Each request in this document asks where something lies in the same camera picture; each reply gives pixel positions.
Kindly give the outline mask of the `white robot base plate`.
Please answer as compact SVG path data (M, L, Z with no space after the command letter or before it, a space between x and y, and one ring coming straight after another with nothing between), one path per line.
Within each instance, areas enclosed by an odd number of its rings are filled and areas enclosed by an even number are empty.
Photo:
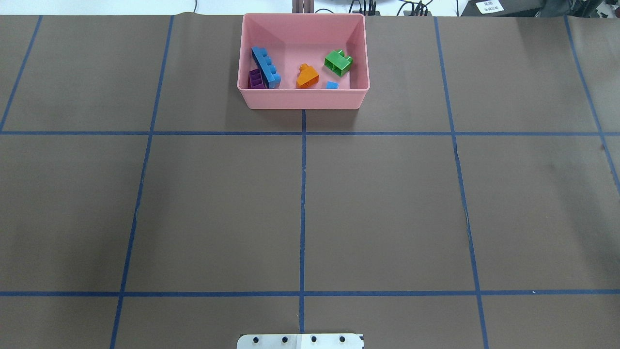
M363 349L363 335L356 333L280 333L242 335L237 349Z

